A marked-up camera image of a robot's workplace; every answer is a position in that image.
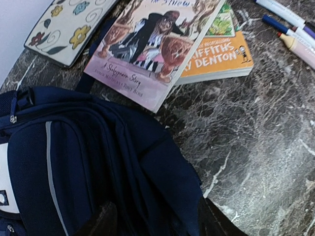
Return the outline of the orange Treehouse book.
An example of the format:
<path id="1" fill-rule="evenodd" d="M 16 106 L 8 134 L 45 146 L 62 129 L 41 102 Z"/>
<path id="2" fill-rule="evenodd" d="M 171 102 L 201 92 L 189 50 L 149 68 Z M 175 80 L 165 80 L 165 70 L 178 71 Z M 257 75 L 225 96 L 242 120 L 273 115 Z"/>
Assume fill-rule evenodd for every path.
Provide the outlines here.
<path id="1" fill-rule="evenodd" d="M 225 2 L 177 85 L 247 76 L 253 59 L 229 2 Z"/>

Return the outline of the navy blue student backpack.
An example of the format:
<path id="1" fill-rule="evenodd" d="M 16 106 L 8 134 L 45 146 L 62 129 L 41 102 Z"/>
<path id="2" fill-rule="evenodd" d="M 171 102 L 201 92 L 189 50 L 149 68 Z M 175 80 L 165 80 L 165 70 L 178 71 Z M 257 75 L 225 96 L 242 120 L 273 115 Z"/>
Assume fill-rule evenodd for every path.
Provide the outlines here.
<path id="1" fill-rule="evenodd" d="M 241 236 L 152 116 L 55 87 L 0 96 L 3 236 Z"/>

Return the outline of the Taming of the Shrew book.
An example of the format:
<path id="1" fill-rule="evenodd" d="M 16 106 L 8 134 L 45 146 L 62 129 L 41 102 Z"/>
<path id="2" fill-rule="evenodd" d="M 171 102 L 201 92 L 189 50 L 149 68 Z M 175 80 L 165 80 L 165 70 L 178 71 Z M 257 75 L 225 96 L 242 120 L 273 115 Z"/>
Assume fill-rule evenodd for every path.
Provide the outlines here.
<path id="1" fill-rule="evenodd" d="M 132 0 L 84 72 L 156 113 L 223 5 L 222 0 Z"/>

